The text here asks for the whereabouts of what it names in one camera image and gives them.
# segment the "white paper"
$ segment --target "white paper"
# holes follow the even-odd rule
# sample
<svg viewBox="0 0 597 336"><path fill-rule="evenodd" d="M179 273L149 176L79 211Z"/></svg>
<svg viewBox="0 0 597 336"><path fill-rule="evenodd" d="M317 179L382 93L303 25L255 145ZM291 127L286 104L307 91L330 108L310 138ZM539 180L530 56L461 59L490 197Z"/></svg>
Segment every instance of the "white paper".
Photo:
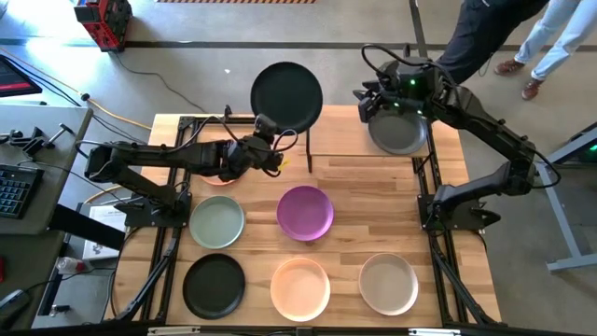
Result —
<svg viewBox="0 0 597 336"><path fill-rule="evenodd" d="M115 209L112 205L98 205L92 206L90 210L90 218L108 225L114 229L124 232L124 220L126 214ZM85 249L83 250L84 260L108 259L116 258L118 251L94 242L86 241Z"/></svg>

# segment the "plate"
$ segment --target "plate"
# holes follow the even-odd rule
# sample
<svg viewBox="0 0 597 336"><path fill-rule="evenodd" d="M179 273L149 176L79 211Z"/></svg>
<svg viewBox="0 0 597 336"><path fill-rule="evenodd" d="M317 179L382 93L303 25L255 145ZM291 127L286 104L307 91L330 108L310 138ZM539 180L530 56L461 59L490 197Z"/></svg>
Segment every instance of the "plate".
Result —
<svg viewBox="0 0 597 336"><path fill-rule="evenodd" d="M414 113L382 111L371 119L368 130L375 145L395 155L412 154L427 141L426 121Z"/></svg>
<svg viewBox="0 0 597 336"><path fill-rule="evenodd" d="M389 316L406 313L419 293L419 282L412 267L401 257L389 253L367 260L361 269L358 287L369 307Z"/></svg>
<svg viewBox="0 0 597 336"><path fill-rule="evenodd" d="M233 258L207 255L190 267L183 282L187 308L203 319L218 319L232 313L244 295L244 272Z"/></svg>
<svg viewBox="0 0 597 336"><path fill-rule="evenodd" d="M241 206L226 196L201 202L190 216L190 234L205 248L218 249L234 243L244 228Z"/></svg>
<svg viewBox="0 0 597 336"><path fill-rule="evenodd" d="M307 322L327 307L330 295L326 271L310 259L291 259L271 279L271 300L276 310L295 322Z"/></svg>
<svg viewBox="0 0 597 336"><path fill-rule="evenodd" d="M253 113L264 115L285 130L303 133L319 119L324 94L315 75L306 67L281 62L263 70L251 88Z"/></svg>
<svg viewBox="0 0 597 336"><path fill-rule="evenodd" d="M310 242L329 230L334 219L334 207L320 189L296 187L278 202L276 217L280 228L290 238Z"/></svg>

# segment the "concrete floor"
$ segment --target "concrete floor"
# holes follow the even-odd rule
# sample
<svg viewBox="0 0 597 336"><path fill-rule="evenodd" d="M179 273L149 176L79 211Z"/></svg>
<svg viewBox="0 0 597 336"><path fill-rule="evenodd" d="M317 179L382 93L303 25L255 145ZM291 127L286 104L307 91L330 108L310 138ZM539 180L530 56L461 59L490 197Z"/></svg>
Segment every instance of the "concrete floor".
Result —
<svg viewBox="0 0 597 336"><path fill-rule="evenodd" d="M459 2L420 2L427 42L448 42ZM406 0L319 0L308 6L131 3L135 20L129 38L136 41L415 42ZM27 10L33 5L36 10ZM4 48L89 92L100 104L127 118L151 124L156 113L197 112L166 91L157 78L125 72L112 55L95 48L62 46L63 41L87 38L74 22L70 6L66 0L12 0L0 20L0 41L37 37L24 46ZM52 15L42 14L50 11ZM520 43L533 23L523 24L508 43ZM587 44L597 44L597 35ZM511 56L507 52L496 54L492 66ZM352 89L374 78L358 50L352 49L127 49L120 58L133 69L162 74L172 87L210 112L222 111L225 104L236 111L250 111L251 83L263 68L275 62L292 61L310 68L322 84L326 104L355 104ZM579 52L549 79L532 102L523 102L520 93L530 70L520 77L502 78L493 75L490 68L485 77L475 76L465 85L479 96L489 113L506 119L514 131L528 134L542 152L549 154L596 119L597 95L592 84L596 59L593 52ZM380 63L384 57L372 52L372 60ZM28 99L66 104L51 93ZM136 137L148 136L147 131L134 126L118 126ZM93 122L86 138L104 141L114 136ZM492 173L504 161L468 133L462 133L462 142L471 178ZM75 171L82 172L84 164L77 159ZM584 192L573 183L583 174L567 174L562 188L572 196ZM61 202L75 206L95 192L71 176ZM569 207L577 205L579 214L590 214L591 203L578 199L563 201ZM534 191L525 197L492 197L488 201L488 207L503 216L486 235L503 320L516 327L594 334L597 267L548 273L546 261L566 258L568 252L546 194ZM574 223L579 242L587 243L586 250L590 245L597 247L594 218ZM80 242L74 242L73 249L76 254ZM74 311L54 318L40 317L35 325L98 321L104 309L105 280L99 276L70 280L68 286L61 287L56 303L71 304Z"/></svg>

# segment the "black plate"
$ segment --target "black plate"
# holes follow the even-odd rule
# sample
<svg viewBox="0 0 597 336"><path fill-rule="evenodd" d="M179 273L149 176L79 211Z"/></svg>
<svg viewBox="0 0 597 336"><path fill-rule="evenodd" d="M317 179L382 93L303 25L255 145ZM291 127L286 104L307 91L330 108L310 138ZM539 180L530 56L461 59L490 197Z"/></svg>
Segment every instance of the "black plate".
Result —
<svg viewBox="0 0 597 336"><path fill-rule="evenodd" d="M284 130L307 131L319 118L324 94L315 75L306 67L290 62L270 65L251 89L253 113L264 115Z"/></svg>
<svg viewBox="0 0 597 336"><path fill-rule="evenodd" d="M244 273L239 263L223 254L207 255L193 264L183 283L187 308L203 319L218 319L241 304Z"/></svg>

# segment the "wooden table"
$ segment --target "wooden table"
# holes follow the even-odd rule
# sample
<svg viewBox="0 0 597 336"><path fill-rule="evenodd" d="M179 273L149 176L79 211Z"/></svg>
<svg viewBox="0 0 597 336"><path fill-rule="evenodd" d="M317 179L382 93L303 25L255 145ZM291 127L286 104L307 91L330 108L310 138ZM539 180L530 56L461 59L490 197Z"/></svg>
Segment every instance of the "wooden table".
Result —
<svg viewBox="0 0 597 336"><path fill-rule="evenodd" d="M172 146L180 115L157 115L150 143ZM309 326L328 327L433 327L440 326L437 293L431 267L427 236L420 231L416 207L418 181L409 158L387 157L377 148L360 147L360 152L342 149L343 137L365 139L354 126L358 121L356 106L325 106L317 126L313 127L313 172L308 173L305 157L305 136L298 145L286 152L289 164L279 178L272 179L252 170L238 182L225 187L213 187L200 177L191 177L193 206L214 195L228 195L236 199L246 214L246 227L241 238L222 250L200 247L183 231L175 267L170 309L167 323L174 325L218 326L294 326L277 313L271 303L270 280L285 261L304 257L319 262L327 271L331 283L331 298L325 311ZM344 134L352 125L355 133ZM231 125L239 136L250 133L252 126ZM334 153L329 143L322 143L335 134L333 143L339 146ZM439 166L444 183L461 184L468 179L458 132L437 123L434 126ZM218 125L205 128L200 140L229 138ZM166 183L168 170L146 167L143 175L158 184ZM331 230L314 243L296 242L285 236L276 222L276 204L289 189L309 185L322 189L331 199L335 218ZM156 229L139 230L127 243L116 276L114 300L121 311L145 282ZM483 306L486 313L499 320L500 315L493 290L490 269L478 236L456 231L454 243L460 273L466 286ZM417 273L420 292L414 306L400 316L379 315L370 309L358 290L358 275L363 263L381 252L396 253L406 259ZM184 304L182 284L190 266L201 256L225 253L238 260L245 272L247 287L240 307L222 319L202 320ZM452 315L455 314L453 290L447 281ZM151 317L155 316L162 280L156 286Z"/></svg>

